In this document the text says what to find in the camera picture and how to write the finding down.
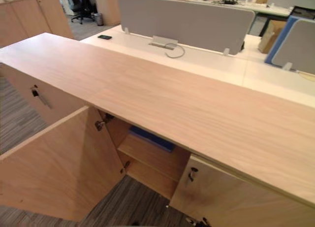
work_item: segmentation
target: black office chair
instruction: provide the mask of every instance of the black office chair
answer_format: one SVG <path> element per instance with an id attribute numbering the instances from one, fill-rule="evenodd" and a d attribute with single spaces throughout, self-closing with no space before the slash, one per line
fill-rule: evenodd
<path id="1" fill-rule="evenodd" d="M 288 17 L 282 17 L 282 16 L 271 16 L 271 15 L 268 15 L 268 14 L 263 14 L 263 13 L 259 13 L 257 14 L 257 16 L 260 16 L 260 17 L 266 17 L 267 20 L 266 20 L 266 23 L 264 24 L 264 27 L 262 28 L 259 36 L 264 36 L 267 28 L 268 28 L 268 25 L 269 25 L 269 22 L 270 20 L 277 20 L 277 21 L 287 21 Z"/>
<path id="2" fill-rule="evenodd" d="M 92 16 L 92 5 L 90 0 L 68 0 L 70 9 L 73 12 L 79 13 L 78 15 L 71 18 L 71 22 L 74 19 L 80 19 L 80 24 L 82 24 L 83 18 L 89 18 L 94 21 L 94 17 Z"/>

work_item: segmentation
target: desk divider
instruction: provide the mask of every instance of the desk divider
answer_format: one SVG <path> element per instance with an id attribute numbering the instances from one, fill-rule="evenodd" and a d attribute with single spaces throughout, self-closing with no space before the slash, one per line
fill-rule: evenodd
<path id="1" fill-rule="evenodd" d="M 292 69 L 315 74 L 315 21 L 297 20 L 287 33 L 272 64 L 284 66 L 292 63 Z"/>
<path id="2" fill-rule="evenodd" d="M 251 27 L 251 10 L 177 0 L 119 0 L 121 25 L 130 33 L 236 55 Z"/>

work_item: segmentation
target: cable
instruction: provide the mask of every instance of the cable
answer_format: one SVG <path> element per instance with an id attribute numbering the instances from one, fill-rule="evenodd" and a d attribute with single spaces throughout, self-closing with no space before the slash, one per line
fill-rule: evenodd
<path id="1" fill-rule="evenodd" d="M 168 45 L 173 45 L 173 46 L 175 46 L 175 47 L 180 47 L 180 48 L 183 50 L 183 53 L 182 53 L 180 56 L 170 56 L 170 55 L 168 55 L 168 54 L 165 52 L 166 56 L 169 57 L 169 58 L 172 58 L 172 59 L 180 58 L 180 57 L 182 57 L 182 56 L 186 53 L 185 49 L 184 49 L 182 46 L 180 46 L 180 45 L 177 45 L 177 44 L 174 44 L 174 43 L 168 43 L 168 44 L 165 44 L 164 47 L 166 47 L 166 46 L 168 46 Z"/>

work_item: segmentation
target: cabinet door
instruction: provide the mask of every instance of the cabinet door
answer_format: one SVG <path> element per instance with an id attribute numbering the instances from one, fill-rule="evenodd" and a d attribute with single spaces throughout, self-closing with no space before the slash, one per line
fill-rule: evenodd
<path id="1" fill-rule="evenodd" d="M 0 48 L 28 38 L 11 4 L 0 4 Z"/>
<path id="2" fill-rule="evenodd" d="M 0 156 L 0 205 L 79 221 L 122 179 L 93 107 L 82 107 Z"/>
<path id="3" fill-rule="evenodd" d="M 191 168 L 198 171 L 191 173 Z M 314 209 L 230 176 L 194 155 L 170 205 L 197 220 L 205 217 L 214 227 L 315 226 Z"/>
<path id="4" fill-rule="evenodd" d="M 49 32 L 50 29 L 36 0 L 20 0 L 11 3 L 28 37 Z"/>
<path id="5" fill-rule="evenodd" d="M 52 34 L 73 39 L 68 20 L 59 0 L 37 0 Z"/>
<path id="6" fill-rule="evenodd" d="M 23 98 L 41 115 L 47 124 L 52 124 L 86 103 L 62 90 L 17 71 L 7 65 L 1 65 L 1 74 L 14 86 Z M 40 97 L 34 97 L 34 86 Z"/>

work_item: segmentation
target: smartphone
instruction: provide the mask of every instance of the smartphone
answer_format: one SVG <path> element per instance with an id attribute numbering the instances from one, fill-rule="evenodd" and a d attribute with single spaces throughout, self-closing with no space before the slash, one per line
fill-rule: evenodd
<path id="1" fill-rule="evenodd" d="M 111 37 L 111 36 L 106 36 L 106 35 L 99 35 L 98 38 L 102 38 L 102 39 L 105 39 L 105 40 L 109 40 L 109 39 L 111 39 L 112 37 Z"/>

